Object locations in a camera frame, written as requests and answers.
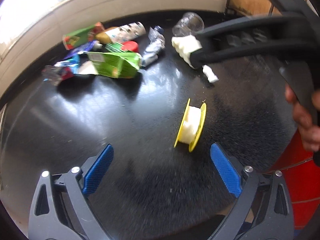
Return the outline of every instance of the black table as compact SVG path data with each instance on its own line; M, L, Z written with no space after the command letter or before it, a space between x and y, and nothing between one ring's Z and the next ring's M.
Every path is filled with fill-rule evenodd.
M197 13L206 26L230 19ZM115 239L172 234L232 203L210 159L216 141L259 171L277 160L295 132L277 71L280 63L254 56L214 64L220 80L209 84L171 46L171 28L182 14L149 13L106 24L140 21L147 30L155 25L165 29L164 54L132 80L79 76L56 88L37 70L25 72L26 81L15 84L2 137L0 197L22 227L42 171L67 172L108 143L115 157L89 200ZM137 42L142 52L147 35ZM30 68L54 64L65 53L60 44ZM191 106L207 104L204 129L191 153L185 144L173 148L188 98Z

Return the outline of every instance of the blue gripper pad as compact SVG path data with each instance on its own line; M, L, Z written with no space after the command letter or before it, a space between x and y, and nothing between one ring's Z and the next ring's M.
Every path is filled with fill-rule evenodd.
M109 144L100 154L100 156L96 159L94 164L88 170L87 174L84 176L84 183L82 189L82 193L84 195L90 195L96 192L112 160L113 147L111 144Z
M216 143L211 145L210 155L228 191L239 197L242 191L241 178Z

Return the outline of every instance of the clear plastic cup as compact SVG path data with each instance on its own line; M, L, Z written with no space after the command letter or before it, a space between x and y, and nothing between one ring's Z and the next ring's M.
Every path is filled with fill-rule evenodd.
M176 37L184 37L203 29L204 23L201 17L194 12L187 12L172 28L172 33Z

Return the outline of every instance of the human hand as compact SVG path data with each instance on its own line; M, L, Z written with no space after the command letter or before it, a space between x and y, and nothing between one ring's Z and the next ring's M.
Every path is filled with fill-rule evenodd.
M285 99L293 105L292 117L298 124L303 147L307 151L318 151L320 148L320 127L312 124L311 114L300 105L295 93L288 84L285 86ZM313 93L312 103L320 111L320 90Z

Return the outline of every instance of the red lid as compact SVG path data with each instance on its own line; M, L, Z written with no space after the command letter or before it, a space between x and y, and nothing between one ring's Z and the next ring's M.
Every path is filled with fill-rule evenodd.
M132 52L139 52L139 46L138 43L136 43L135 41L125 41L122 44L121 47L122 50L126 51L126 50L130 50Z

